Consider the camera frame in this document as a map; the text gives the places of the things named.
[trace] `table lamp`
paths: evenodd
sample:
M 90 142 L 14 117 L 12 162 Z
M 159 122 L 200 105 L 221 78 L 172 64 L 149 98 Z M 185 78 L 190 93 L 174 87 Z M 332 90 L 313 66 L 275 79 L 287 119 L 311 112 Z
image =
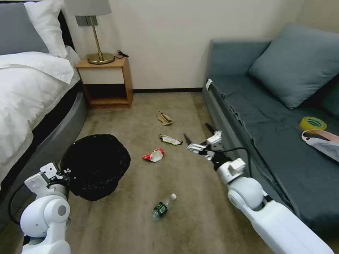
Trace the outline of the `table lamp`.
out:
M 101 52 L 93 22 L 93 16 L 111 13 L 108 0 L 65 0 L 65 4 L 67 13 L 69 14 L 75 16 L 90 16 L 98 53 L 87 55 L 88 62 L 91 64 L 108 64 L 113 62 L 114 55 Z

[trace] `trash can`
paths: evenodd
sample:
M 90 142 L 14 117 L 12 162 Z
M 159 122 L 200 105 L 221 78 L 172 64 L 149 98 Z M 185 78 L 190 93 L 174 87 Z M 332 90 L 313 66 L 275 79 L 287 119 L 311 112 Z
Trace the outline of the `trash can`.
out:
M 95 201 L 111 194 L 131 162 L 127 149 L 109 134 L 91 135 L 74 142 L 60 169 L 76 196 Z

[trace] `white pillow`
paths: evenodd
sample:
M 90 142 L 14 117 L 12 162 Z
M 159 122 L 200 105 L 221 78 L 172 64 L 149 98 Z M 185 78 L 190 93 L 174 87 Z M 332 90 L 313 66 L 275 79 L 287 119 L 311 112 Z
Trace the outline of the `white pillow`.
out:
M 24 5 L 35 30 L 46 44 L 49 54 L 66 58 L 67 51 L 58 21 L 62 3 L 46 0 L 26 2 Z

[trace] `green bottle label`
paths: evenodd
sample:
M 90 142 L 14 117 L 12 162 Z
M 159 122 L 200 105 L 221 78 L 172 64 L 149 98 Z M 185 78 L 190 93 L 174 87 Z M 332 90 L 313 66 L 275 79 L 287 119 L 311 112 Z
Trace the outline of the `green bottle label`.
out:
M 165 215 L 165 213 L 167 212 L 167 207 L 165 206 L 165 204 L 163 202 L 160 202 L 155 208 L 154 210 L 156 210 L 158 212 L 158 214 L 160 215 L 160 217 L 163 217 Z

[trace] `gray sofa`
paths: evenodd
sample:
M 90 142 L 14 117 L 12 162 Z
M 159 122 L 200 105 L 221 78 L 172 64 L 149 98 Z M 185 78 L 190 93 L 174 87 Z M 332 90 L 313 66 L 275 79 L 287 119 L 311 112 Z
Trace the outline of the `gray sofa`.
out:
M 322 119 L 339 134 L 339 121 L 308 100 L 287 109 L 248 74 L 270 41 L 211 41 L 203 95 L 225 149 L 243 146 L 251 153 L 251 175 L 276 201 L 285 204 L 320 236 L 339 228 L 338 163 L 301 139 L 305 116 Z M 232 152 L 247 161 L 246 153 Z

